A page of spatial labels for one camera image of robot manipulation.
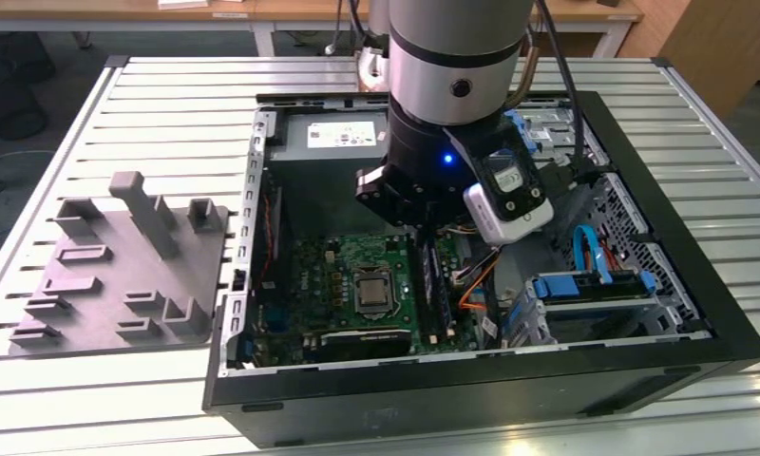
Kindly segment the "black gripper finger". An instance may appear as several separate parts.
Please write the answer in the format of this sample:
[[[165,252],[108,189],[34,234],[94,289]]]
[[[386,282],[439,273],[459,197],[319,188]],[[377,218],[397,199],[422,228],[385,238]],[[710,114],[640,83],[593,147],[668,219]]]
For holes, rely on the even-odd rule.
[[[386,167],[359,169],[355,173],[354,199],[394,227],[418,225],[413,201],[393,187],[395,175],[386,174]]]

